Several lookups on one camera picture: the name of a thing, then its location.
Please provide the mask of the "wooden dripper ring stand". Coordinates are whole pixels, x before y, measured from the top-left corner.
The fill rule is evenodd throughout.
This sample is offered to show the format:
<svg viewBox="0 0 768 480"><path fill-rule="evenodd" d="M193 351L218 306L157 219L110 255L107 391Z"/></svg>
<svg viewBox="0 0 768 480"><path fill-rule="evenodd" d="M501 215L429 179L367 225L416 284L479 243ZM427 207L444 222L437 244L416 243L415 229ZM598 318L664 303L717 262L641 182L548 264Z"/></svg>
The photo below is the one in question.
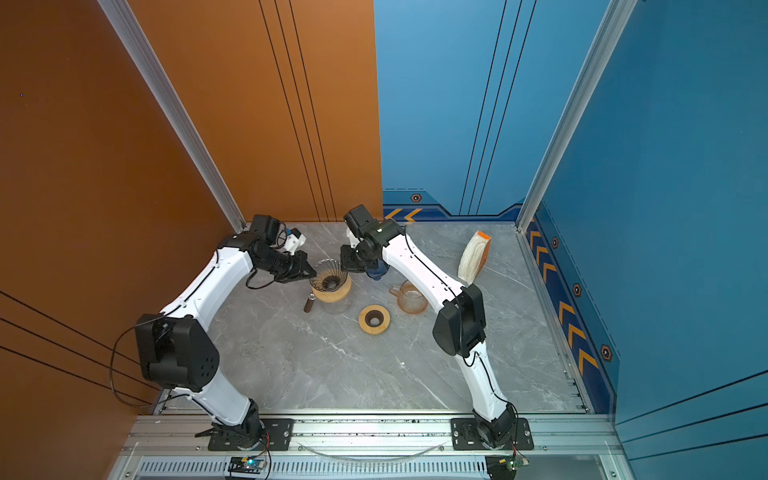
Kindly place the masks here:
<svg viewBox="0 0 768 480"><path fill-rule="evenodd" d="M321 272L310 280L310 284L316 299L329 304L344 300L351 291L351 281L343 271Z"/></svg>

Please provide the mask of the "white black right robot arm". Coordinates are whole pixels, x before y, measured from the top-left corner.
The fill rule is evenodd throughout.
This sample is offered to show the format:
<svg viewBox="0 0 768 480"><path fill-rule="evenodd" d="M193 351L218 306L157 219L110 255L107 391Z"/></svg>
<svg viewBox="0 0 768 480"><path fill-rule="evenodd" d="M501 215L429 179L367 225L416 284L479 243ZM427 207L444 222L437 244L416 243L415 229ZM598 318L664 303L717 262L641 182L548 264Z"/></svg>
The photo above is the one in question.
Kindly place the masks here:
<svg viewBox="0 0 768 480"><path fill-rule="evenodd" d="M344 216L349 243L340 249L344 270L382 276L393 268L413 284L436 312L432 335L454 357L470 390L480 440L489 449L514 441L519 414L503 394L491 366L481 290L462 285L428 258L392 219L379 221L359 205Z"/></svg>

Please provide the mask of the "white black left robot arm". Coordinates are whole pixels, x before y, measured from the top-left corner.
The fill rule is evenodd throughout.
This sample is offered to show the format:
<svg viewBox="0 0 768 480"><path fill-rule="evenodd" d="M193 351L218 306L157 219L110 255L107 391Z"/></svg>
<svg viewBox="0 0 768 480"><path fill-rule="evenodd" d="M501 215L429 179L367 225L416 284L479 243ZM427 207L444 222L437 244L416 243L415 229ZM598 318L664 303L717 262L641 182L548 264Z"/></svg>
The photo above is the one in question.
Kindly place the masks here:
<svg viewBox="0 0 768 480"><path fill-rule="evenodd" d="M232 290L259 272L279 284L316 274L302 251L305 235L268 215L253 218L248 230L224 238L211 260L160 313L145 314L134 328L143 377L187 397L211 418L205 436L240 450L257 448L265 428L256 402L242 394L220 367L208 335Z"/></svg>

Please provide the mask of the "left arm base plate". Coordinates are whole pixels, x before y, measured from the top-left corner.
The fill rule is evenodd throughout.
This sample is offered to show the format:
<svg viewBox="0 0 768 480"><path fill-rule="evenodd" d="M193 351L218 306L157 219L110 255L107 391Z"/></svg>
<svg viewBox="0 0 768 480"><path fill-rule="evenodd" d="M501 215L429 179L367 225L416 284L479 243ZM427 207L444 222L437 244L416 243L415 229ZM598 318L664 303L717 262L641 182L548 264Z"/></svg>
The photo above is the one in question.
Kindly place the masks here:
<svg viewBox="0 0 768 480"><path fill-rule="evenodd" d="M209 439L209 451L285 452L289 450L295 422L290 418L262 419L255 434L236 433L234 427L213 424L209 430L196 434Z"/></svg>

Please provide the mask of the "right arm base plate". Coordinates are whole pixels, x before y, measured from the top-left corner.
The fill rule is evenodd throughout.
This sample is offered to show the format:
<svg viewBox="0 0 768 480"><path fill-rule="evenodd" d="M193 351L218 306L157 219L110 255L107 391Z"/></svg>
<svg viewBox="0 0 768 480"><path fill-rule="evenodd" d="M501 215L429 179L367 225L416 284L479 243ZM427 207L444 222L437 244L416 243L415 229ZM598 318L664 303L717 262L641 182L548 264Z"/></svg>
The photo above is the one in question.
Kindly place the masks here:
<svg viewBox="0 0 768 480"><path fill-rule="evenodd" d="M532 451L535 448L533 434L526 418L519 418L515 431L503 446L489 447L481 438L478 422L474 418L452 418L450 420L452 448L456 451L469 450L517 450Z"/></svg>

